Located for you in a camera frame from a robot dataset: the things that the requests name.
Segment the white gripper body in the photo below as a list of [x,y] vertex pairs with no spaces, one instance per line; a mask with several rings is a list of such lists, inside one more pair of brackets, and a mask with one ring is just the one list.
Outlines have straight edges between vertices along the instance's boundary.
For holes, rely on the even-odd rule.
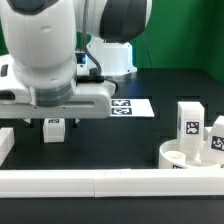
[[78,77],[65,87],[33,89],[15,76],[11,55],[0,56],[0,119],[102,119],[111,114],[112,81]]

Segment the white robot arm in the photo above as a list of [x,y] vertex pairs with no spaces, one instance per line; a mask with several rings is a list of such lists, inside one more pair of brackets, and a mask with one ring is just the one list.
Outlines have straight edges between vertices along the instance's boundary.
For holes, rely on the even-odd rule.
[[0,119],[106,118],[152,0],[0,0]]

